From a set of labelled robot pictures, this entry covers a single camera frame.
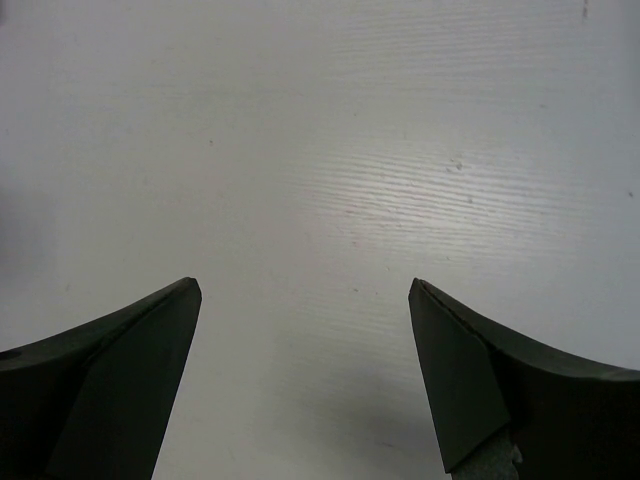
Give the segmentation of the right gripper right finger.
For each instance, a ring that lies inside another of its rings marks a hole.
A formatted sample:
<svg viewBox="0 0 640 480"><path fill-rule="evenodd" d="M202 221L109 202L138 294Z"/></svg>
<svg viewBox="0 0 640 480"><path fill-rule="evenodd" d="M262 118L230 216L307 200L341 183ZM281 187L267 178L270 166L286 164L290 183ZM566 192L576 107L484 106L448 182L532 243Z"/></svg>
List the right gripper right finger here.
<svg viewBox="0 0 640 480"><path fill-rule="evenodd" d="M545 345L415 279L409 307L454 479L635 479L639 374Z"/></svg>

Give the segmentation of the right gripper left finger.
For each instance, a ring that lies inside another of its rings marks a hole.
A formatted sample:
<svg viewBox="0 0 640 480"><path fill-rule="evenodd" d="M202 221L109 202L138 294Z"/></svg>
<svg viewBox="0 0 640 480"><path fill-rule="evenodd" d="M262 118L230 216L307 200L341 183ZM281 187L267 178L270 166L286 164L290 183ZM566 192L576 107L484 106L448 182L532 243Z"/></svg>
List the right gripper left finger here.
<svg viewBox="0 0 640 480"><path fill-rule="evenodd" d="M2 478L151 478L200 307L186 277L2 352Z"/></svg>

